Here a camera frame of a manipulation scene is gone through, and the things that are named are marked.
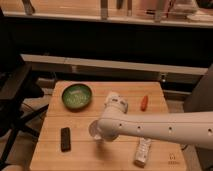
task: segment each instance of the shelf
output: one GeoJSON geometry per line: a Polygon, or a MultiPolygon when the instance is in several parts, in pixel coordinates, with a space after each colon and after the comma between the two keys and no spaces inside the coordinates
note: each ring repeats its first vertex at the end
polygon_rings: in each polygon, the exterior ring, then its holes
{"type": "Polygon", "coordinates": [[[213,28],[213,10],[197,8],[190,15],[189,10],[194,9],[187,5],[177,4],[169,9],[170,0],[123,0],[120,9],[115,0],[24,1],[0,0],[0,4],[4,14],[11,17],[213,28]],[[33,14],[26,10],[31,5],[35,9],[33,14]]]}

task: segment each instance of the chair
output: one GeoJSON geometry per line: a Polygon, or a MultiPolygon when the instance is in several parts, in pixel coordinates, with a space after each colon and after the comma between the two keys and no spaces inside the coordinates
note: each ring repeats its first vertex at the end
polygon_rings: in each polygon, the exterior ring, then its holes
{"type": "MultiPolygon", "coordinates": [[[[213,111],[213,64],[185,100],[183,109],[184,112],[213,111]]],[[[196,152],[202,170],[213,170],[213,150],[196,147],[196,152]]]]}
{"type": "Polygon", "coordinates": [[[6,24],[0,8],[0,137],[11,130],[0,158],[0,170],[6,165],[7,157],[19,131],[27,132],[35,137],[39,136],[39,133],[26,126],[26,123],[48,108],[46,105],[23,116],[20,108],[24,99],[42,97],[44,93],[36,85],[37,77],[33,75],[31,67],[23,61],[15,49],[6,24]]]}

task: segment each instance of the black chair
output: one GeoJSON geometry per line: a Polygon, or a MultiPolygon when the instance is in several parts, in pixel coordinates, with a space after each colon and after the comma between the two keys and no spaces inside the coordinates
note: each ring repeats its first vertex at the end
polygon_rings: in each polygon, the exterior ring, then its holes
{"type": "Polygon", "coordinates": [[[11,130],[0,158],[0,170],[5,166],[7,157],[19,131],[38,137],[39,133],[26,123],[38,116],[48,105],[23,116],[21,105],[25,98],[37,98],[44,95],[36,85],[37,77],[31,67],[15,49],[9,27],[0,8],[0,137],[11,130]]]}

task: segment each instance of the floor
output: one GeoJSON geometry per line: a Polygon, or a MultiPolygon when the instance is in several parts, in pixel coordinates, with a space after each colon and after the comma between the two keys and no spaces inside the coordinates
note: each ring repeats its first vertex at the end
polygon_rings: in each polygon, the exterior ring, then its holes
{"type": "MultiPolygon", "coordinates": [[[[48,104],[51,98],[52,89],[44,89],[45,96],[39,99],[28,99],[24,101],[22,108],[28,113],[33,110],[38,109],[44,104],[48,104]]],[[[173,101],[167,100],[167,104],[169,107],[169,111],[171,113],[180,113],[183,112],[182,109],[182,101],[173,101]]],[[[29,123],[32,128],[40,130],[42,122],[44,119],[44,114],[35,118],[33,122],[29,123]]],[[[4,147],[4,143],[8,137],[8,134],[0,139],[0,154],[4,147]]],[[[37,139],[24,134],[19,133],[17,140],[15,141],[15,145],[9,155],[8,162],[13,164],[18,164],[24,166],[25,170],[28,171],[29,164],[35,149],[37,139]]],[[[183,154],[188,166],[188,171],[201,171],[198,158],[193,146],[188,146],[185,150],[183,150],[183,154]]]]}

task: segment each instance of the black rectangular object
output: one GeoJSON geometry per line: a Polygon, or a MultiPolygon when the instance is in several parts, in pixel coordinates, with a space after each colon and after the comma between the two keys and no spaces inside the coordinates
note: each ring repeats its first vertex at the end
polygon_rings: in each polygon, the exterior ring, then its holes
{"type": "Polygon", "coordinates": [[[66,152],[71,150],[70,143],[70,128],[61,128],[61,151],[66,152]]]}

